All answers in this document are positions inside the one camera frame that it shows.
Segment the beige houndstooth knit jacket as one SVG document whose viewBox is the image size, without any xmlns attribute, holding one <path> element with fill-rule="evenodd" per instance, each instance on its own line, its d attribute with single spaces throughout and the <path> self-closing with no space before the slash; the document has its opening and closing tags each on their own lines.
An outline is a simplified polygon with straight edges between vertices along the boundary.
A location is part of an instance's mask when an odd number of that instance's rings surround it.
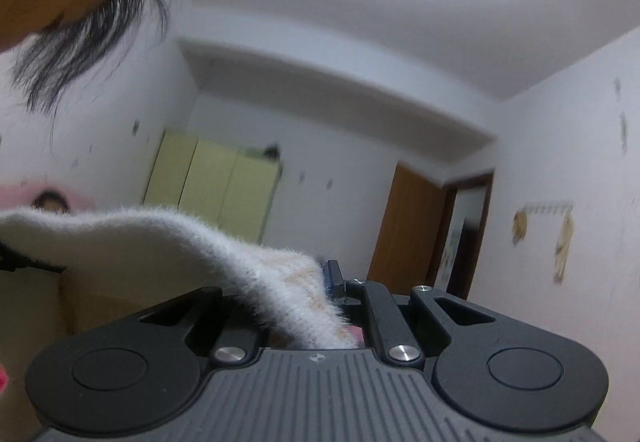
<svg viewBox="0 0 640 442">
<path fill-rule="evenodd" d="M 2 211 L 1 242 L 32 261 L 70 270 L 99 295 L 152 305 L 219 286 L 303 349 L 354 349 L 357 340 L 326 297 L 314 258 L 249 244 L 169 209 L 56 215 Z"/>
</svg>

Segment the brown wooden door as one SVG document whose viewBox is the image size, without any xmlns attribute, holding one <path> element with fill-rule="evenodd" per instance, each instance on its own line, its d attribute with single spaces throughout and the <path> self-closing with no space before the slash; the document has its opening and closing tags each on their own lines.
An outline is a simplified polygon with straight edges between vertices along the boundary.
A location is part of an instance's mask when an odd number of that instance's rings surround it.
<svg viewBox="0 0 640 442">
<path fill-rule="evenodd" d="M 408 295 L 426 280 L 446 192 L 410 166 L 396 165 L 367 279 Z"/>
</svg>

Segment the yellow green wardrobe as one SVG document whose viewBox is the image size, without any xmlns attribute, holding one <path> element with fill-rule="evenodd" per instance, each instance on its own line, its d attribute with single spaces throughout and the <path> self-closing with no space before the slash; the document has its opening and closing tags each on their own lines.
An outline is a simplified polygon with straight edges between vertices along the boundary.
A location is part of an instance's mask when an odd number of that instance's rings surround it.
<svg viewBox="0 0 640 442">
<path fill-rule="evenodd" d="M 143 204 L 181 210 L 259 244 L 280 176 L 276 159 L 167 130 Z"/>
</svg>

